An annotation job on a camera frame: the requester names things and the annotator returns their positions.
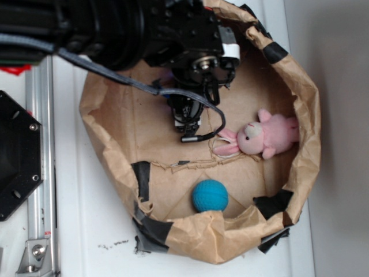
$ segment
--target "gray cable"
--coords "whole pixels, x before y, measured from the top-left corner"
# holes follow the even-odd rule
[[[215,105],[211,104],[211,102],[209,102],[206,98],[202,97],[201,95],[197,93],[186,91],[184,89],[178,89],[178,88],[166,88],[166,89],[154,88],[154,87],[151,87],[150,85],[143,84],[130,77],[117,74],[114,71],[108,68],[105,68],[104,66],[98,65],[91,61],[87,61],[86,59],[81,58],[79,55],[67,51],[67,49],[65,48],[60,48],[56,50],[55,46],[52,43],[44,42],[42,40],[38,40],[34,38],[29,38],[26,36],[9,35],[5,33],[0,33],[0,44],[23,46],[27,48],[35,48],[35,49],[44,51],[47,54],[53,54],[56,52],[60,57],[72,63],[73,65],[76,65],[80,68],[86,69],[96,74],[99,74],[112,81],[116,81],[117,83],[131,85],[140,90],[151,93],[153,95],[176,94],[176,95],[186,96],[216,111],[221,117],[221,120],[222,120],[221,126],[216,131],[211,132],[209,134],[206,134],[203,136],[195,136],[194,139],[191,141],[201,141],[201,140],[206,140],[211,137],[214,137],[221,129],[225,127],[225,116],[223,112],[219,110]]]

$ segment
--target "pink stuffed bunny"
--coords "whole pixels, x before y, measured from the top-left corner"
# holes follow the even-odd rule
[[[214,154],[229,157],[242,151],[249,155],[263,153],[264,159],[289,150],[299,141],[299,122],[296,117],[285,118],[281,114],[271,115],[264,108],[258,112],[260,122],[251,122],[238,133],[228,129],[219,132],[219,140],[229,142],[213,148]]]

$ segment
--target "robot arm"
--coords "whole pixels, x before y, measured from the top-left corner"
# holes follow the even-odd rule
[[[211,106],[219,104],[218,88],[231,83],[239,64],[232,30],[201,0],[3,0],[0,33],[87,55],[111,70],[129,69],[140,59],[171,68],[177,88]],[[34,65],[47,54],[2,43],[0,65]],[[186,95],[171,95],[168,103],[182,141],[211,137],[195,136],[204,103]]]

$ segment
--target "black hexagonal plate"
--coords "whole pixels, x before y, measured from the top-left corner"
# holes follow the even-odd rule
[[[42,182],[41,124],[0,91],[0,221]]]

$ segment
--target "blue knit ball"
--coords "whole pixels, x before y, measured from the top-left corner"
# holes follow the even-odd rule
[[[192,201],[198,212],[224,211],[228,205],[228,192],[221,182],[204,180],[193,190]]]

